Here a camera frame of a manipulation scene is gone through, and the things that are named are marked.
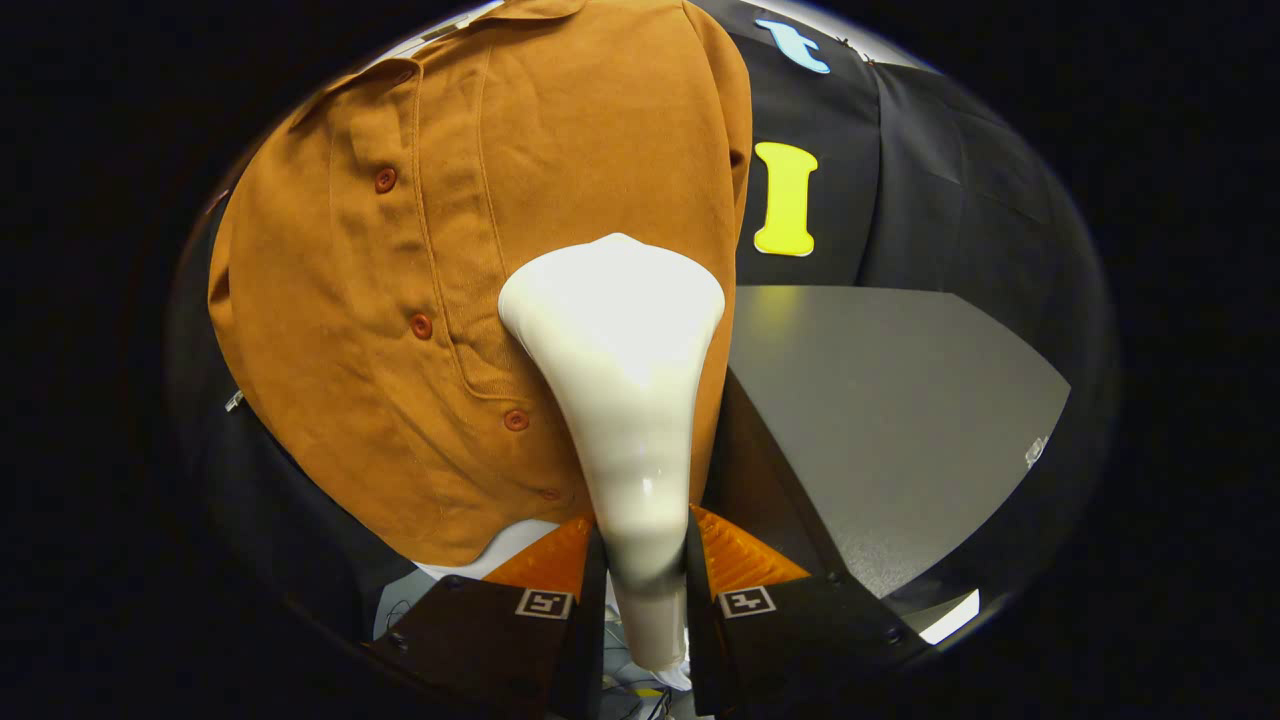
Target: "shirt collar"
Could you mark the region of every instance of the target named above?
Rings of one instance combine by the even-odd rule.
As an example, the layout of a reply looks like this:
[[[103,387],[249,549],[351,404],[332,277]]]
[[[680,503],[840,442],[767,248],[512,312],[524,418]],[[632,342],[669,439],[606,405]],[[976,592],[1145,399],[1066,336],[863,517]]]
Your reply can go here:
[[[488,26],[489,23],[499,20],[553,20],[572,15],[581,10],[584,5],[586,5],[586,0],[506,0],[502,5],[498,5],[488,13],[472,19],[467,27]],[[319,105],[321,100],[347,85],[351,85],[353,79],[387,61],[396,61],[396,59],[392,58],[380,63],[374,63],[374,65],[365,68],[358,73],[351,73],[330,82],[324,90],[312,95],[306,102],[302,104],[301,108],[297,109],[297,111],[293,113],[293,119],[289,122],[289,129],[297,127],[298,123],[310,115],[311,110]]]

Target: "yellow shape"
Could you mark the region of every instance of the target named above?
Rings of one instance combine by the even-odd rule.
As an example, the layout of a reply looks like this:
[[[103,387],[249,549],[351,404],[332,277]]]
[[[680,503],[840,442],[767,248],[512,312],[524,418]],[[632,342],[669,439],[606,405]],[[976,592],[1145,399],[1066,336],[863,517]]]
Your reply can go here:
[[[595,518],[582,515],[563,523],[538,542],[521,550],[484,577],[488,583],[571,592],[582,600],[582,566]]]
[[[769,255],[809,255],[809,173],[818,169],[818,159],[781,142],[758,142],[755,154],[769,170],[764,227],[755,232],[755,249]]]
[[[722,592],[776,585],[809,577],[804,568],[751,533],[709,510],[696,505],[691,507],[703,536],[703,557],[707,560],[712,597]]]

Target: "shirt button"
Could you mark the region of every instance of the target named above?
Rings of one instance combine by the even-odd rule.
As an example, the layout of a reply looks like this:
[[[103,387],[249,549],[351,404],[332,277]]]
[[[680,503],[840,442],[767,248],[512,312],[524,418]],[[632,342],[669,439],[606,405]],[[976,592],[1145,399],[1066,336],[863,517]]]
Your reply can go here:
[[[408,322],[408,324],[410,327],[413,328],[413,334],[416,334],[419,340],[430,340],[431,337],[430,318],[419,313],[417,315],[413,315],[413,318]]]
[[[520,432],[529,427],[529,415],[524,410],[512,410],[502,419],[508,430]]]
[[[396,170],[392,168],[383,168],[378,172],[378,177],[374,178],[374,187],[378,192],[387,192],[396,187]]]

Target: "cable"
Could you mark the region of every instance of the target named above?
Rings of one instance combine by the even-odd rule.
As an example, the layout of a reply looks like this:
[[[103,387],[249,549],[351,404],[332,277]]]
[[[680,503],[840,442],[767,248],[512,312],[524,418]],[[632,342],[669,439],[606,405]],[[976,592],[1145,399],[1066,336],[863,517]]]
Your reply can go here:
[[[649,711],[649,717],[645,717],[645,720],[655,720],[658,717],[658,710],[662,710],[663,715],[667,715],[667,711],[671,710],[671,688],[663,691],[662,697],[658,698],[653,710]]]

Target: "light blue shape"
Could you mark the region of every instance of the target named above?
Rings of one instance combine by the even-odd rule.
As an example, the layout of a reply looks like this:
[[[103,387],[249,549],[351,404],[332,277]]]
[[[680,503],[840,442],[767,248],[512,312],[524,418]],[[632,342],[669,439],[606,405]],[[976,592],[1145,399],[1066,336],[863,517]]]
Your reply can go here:
[[[796,28],[773,20],[755,20],[755,24],[773,33],[773,44],[778,46],[778,50],[782,50],[783,55],[791,58],[795,64],[815,73],[826,74],[831,72],[831,67],[827,63],[809,54],[810,49],[818,49],[818,44],[800,35]]]

